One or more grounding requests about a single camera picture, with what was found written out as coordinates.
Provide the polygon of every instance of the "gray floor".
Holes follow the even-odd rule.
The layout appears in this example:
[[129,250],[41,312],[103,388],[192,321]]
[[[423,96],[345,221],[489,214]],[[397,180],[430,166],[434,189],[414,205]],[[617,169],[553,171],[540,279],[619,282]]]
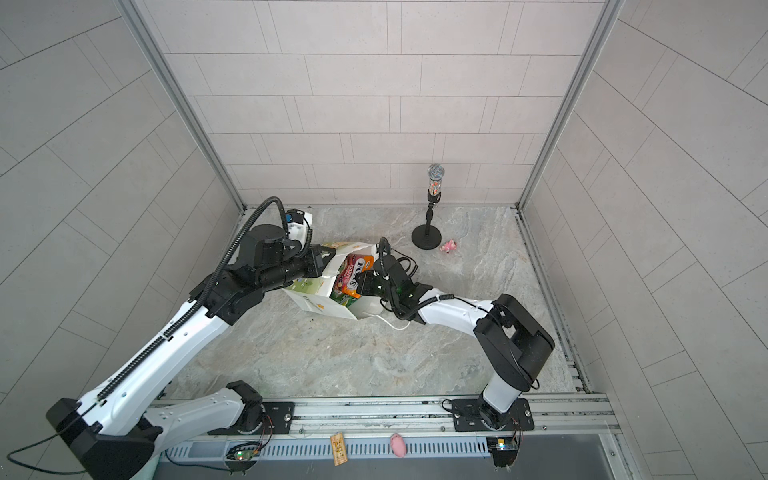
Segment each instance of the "gray floor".
[[[375,243],[386,236],[419,263],[415,280],[474,299],[509,293],[557,338],[510,208],[437,206],[434,224],[444,240],[458,244],[450,254],[411,244],[425,208],[311,211],[314,243]],[[263,218],[278,223],[273,211]],[[393,325],[405,325],[384,313]],[[276,291],[200,352],[167,393],[171,399],[197,398],[242,379],[265,397],[473,394],[492,372],[477,340],[453,329],[413,323],[395,331],[375,317],[318,316]],[[539,380],[540,392],[574,391],[559,345]]]
[[[505,468],[498,470],[494,468],[489,458],[408,458],[406,456],[392,459],[350,460],[338,467],[333,466],[330,460],[263,462],[254,465],[248,471],[248,475],[260,480],[285,480],[286,478],[611,480],[613,478],[597,435],[524,437],[518,459],[509,472]],[[226,472],[214,472],[198,467],[179,467],[168,462],[160,463],[154,475],[155,480],[170,478],[208,480],[229,477]]]

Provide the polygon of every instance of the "wooden tag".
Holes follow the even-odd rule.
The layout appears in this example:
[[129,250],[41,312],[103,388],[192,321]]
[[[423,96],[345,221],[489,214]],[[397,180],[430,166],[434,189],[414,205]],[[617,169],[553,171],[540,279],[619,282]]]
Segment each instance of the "wooden tag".
[[339,466],[349,460],[346,457],[346,445],[344,445],[343,433],[337,433],[331,437],[331,449],[333,450],[334,465]]

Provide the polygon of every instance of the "gray tile wall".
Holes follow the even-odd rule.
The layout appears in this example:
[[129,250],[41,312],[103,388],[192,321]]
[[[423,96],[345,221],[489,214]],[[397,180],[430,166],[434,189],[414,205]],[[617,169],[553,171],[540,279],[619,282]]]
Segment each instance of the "gray tile wall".
[[[0,58],[5,455],[160,329],[238,213],[111,0],[0,2]],[[19,458],[81,469],[58,439]]]
[[646,478],[768,474],[766,31],[627,0],[525,207]]
[[137,0],[249,204],[516,202],[599,2]]

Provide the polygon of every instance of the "marble floor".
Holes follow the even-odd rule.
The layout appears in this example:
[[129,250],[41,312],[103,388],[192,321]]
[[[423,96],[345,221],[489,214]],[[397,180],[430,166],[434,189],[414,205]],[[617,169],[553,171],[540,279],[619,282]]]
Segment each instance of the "marble floor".
[[[410,236],[425,207],[316,208],[313,243],[375,243],[387,237],[419,264],[414,279],[472,299],[516,297],[557,341],[514,211],[508,207],[435,208],[434,224],[451,253],[414,247]],[[274,207],[264,223],[279,223]],[[391,313],[397,327],[406,323]],[[480,393],[493,373],[474,337],[412,323],[396,331],[381,319],[339,319],[303,312],[281,291],[200,352],[167,388],[192,399],[242,379],[264,397],[401,396]],[[558,344],[539,375],[539,392],[573,392]]]

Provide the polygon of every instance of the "pink toy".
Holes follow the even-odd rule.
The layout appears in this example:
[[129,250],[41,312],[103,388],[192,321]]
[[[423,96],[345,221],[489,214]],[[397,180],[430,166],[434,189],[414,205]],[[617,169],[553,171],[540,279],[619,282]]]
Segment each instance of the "pink toy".
[[396,457],[406,456],[406,441],[400,435],[395,434],[389,437],[389,445]]
[[456,250],[456,242],[453,240],[448,240],[447,242],[445,242],[445,245],[440,247],[440,250],[446,253],[451,253],[451,250]]

